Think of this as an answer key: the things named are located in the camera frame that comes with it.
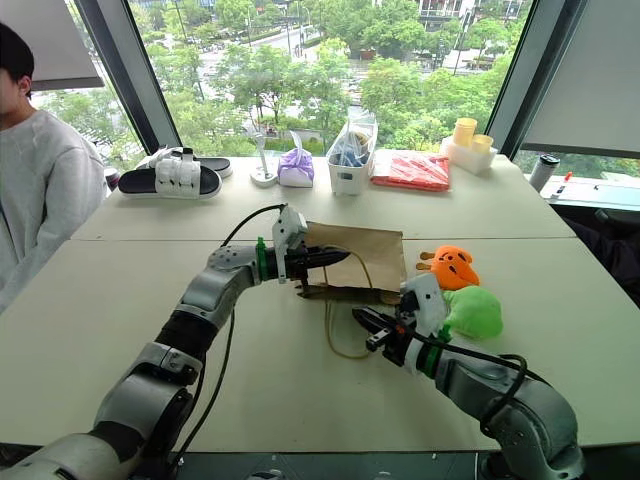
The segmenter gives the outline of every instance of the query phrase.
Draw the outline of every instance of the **white table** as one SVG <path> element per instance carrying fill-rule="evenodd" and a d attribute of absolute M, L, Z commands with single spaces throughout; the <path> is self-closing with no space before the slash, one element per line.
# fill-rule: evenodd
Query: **white table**
<path fill-rule="evenodd" d="M 451 191 L 417 192 L 369 184 L 359 196 L 335 196 L 329 170 L 314 160 L 313 189 L 251 183 L 256 159 L 235 158 L 222 191 L 206 201 L 131 199 L 114 193 L 73 236 L 78 240 L 224 240 L 247 214 L 288 202 L 309 220 L 336 225 L 401 230 L 406 239 L 553 238 L 574 233 L 524 179 L 520 169 L 498 156 L 493 168 L 474 176 L 451 168 Z M 238 239 L 271 238 L 274 217 L 262 216 Z"/>
<path fill-rule="evenodd" d="M 439 240 L 405 241 L 418 252 Z M 640 314 L 576 239 L 469 239 L 517 352 L 572 404 L 583 445 L 640 440 Z M 0 317 L 0 442 L 43 444 L 92 425 L 107 390 L 152 341 L 216 242 L 67 242 Z M 291 284 L 247 291 L 227 377 L 195 451 L 424 451 L 495 448 L 424 376 L 380 354 L 328 349 L 319 302 Z M 339 347 L 363 332 L 338 319 Z M 226 329 L 209 355 L 215 380 Z"/>

